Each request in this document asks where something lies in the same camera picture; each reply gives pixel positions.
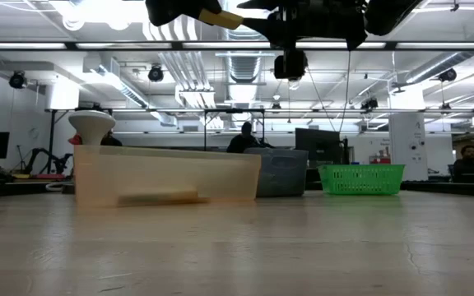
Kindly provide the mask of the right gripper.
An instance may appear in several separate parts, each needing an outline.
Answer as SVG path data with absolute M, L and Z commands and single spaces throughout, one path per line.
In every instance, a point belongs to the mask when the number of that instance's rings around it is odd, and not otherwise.
M 294 48 L 300 39 L 343 39 L 349 50 L 365 42 L 364 12 L 368 6 L 361 0 L 249 0 L 239 9 L 277 12 L 267 19 L 245 17 L 242 24 L 264 35 L 272 44 Z

